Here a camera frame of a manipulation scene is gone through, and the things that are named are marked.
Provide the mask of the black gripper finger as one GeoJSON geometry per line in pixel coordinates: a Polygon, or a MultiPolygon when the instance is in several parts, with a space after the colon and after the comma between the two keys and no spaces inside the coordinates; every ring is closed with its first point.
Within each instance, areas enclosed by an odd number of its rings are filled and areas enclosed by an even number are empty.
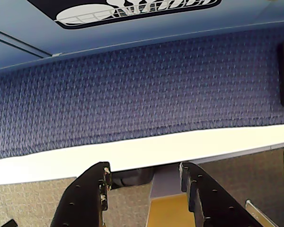
{"type": "Polygon", "coordinates": [[[64,191],[50,226],[104,227],[107,192],[112,186],[109,162],[98,162],[77,177],[64,191]]]}
{"type": "Polygon", "coordinates": [[[196,227],[260,227],[213,177],[192,162],[179,165],[181,191],[187,195],[196,227]]]}

